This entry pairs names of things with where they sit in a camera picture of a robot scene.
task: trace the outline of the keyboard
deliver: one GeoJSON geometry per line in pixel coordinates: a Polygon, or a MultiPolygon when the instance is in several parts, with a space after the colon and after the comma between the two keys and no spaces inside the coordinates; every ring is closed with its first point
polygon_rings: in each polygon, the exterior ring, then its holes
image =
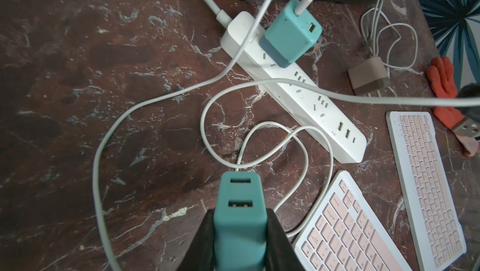
{"type": "Polygon", "coordinates": [[[387,124],[420,270],[443,270],[466,252],[428,112],[389,112],[387,124]]]}
{"type": "Polygon", "coordinates": [[[345,170],[293,242],[307,271],[407,271],[404,257],[345,170]]]}

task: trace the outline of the orange glove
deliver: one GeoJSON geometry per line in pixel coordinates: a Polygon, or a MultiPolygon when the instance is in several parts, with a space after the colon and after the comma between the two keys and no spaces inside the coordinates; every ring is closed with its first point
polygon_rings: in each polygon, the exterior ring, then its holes
{"type": "MultiPolygon", "coordinates": [[[[455,69],[449,58],[437,57],[432,59],[431,66],[427,69],[427,78],[430,81],[431,89],[438,98],[455,98],[459,94],[453,80],[454,71],[455,69]]],[[[459,110],[452,106],[437,106],[433,109],[433,113],[450,130],[465,118],[459,110]]],[[[466,156],[472,157],[477,154],[480,147],[478,141],[474,138],[455,135],[465,147],[466,156]]]]}

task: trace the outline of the usb port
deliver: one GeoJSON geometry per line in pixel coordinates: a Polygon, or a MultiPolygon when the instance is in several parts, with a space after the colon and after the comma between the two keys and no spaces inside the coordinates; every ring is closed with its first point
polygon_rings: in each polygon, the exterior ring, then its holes
{"type": "Polygon", "coordinates": [[[251,183],[249,178],[231,178],[230,182],[234,184],[250,184],[251,183]]]}
{"type": "Polygon", "coordinates": [[[254,206],[254,203],[252,201],[238,202],[230,200],[228,206],[232,208],[251,208],[254,206]]]}

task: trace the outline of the electrical outlet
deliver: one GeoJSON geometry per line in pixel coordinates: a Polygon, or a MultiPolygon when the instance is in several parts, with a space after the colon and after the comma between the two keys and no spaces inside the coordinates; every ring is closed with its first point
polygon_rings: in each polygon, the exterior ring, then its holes
{"type": "MultiPolygon", "coordinates": [[[[254,17],[243,11],[228,25],[220,45],[231,57],[240,48],[253,22],[254,17]]],[[[264,32],[265,29],[259,25],[237,64],[255,81],[287,78],[316,86],[296,63],[281,68],[270,58],[259,44],[264,32]]],[[[363,160],[367,139],[328,97],[285,83],[262,86],[300,125],[312,125],[321,129],[328,137],[337,161],[360,163],[363,160]]],[[[308,132],[326,148],[323,138],[317,132],[308,132]]]]}

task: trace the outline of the table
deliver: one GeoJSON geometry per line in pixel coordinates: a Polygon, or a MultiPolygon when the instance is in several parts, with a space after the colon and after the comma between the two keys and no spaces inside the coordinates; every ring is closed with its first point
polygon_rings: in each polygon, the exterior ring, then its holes
{"type": "MultiPolygon", "coordinates": [[[[230,16],[252,14],[260,2],[215,0],[230,16]]],[[[1,160],[0,265],[6,270],[105,270],[94,216],[91,174],[95,150],[114,120],[135,103],[217,75],[230,60],[224,32],[202,0],[0,0],[1,160]]],[[[274,3],[268,25],[283,8],[274,3]]],[[[323,39],[298,60],[320,87],[351,94],[346,70],[368,57],[358,21],[368,8],[317,2],[310,11],[323,39]]],[[[438,55],[417,0],[386,0],[392,21],[419,35],[411,70],[392,71],[383,96],[432,96],[424,76],[438,55]]],[[[408,64],[411,34],[392,53],[408,64]]],[[[392,41],[386,33],[381,48],[392,41]]],[[[100,186],[109,235],[124,270],[175,270],[207,209],[215,206],[216,162],[200,138],[199,118],[219,91],[251,80],[235,66],[220,82],[145,108],[116,131],[101,161],[100,186]]],[[[360,164],[335,163],[357,181],[395,244],[418,270],[385,113],[426,107],[372,106],[335,101],[362,131],[368,147],[360,164]]],[[[207,134],[223,158],[234,161],[246,132],[273,120],[296,122],[261,88],[225,95],[207,116],[207,134]]],[[[468,253],[453,269],[469,267],[479,249],[479,163],[462,155],[454,135],[434,118],[437,141],[468,253]]],[[[260,130],[244,156],[251,161],[283,139],[260,130]]],[[[307,214],[325,183],[327,152],[307,133],[310,155],[304,183],[278,211],[285,228],[307,214]]],[[[303,156],[289,143],[254,170],[268,207],[297,180],[303,156]]]]}

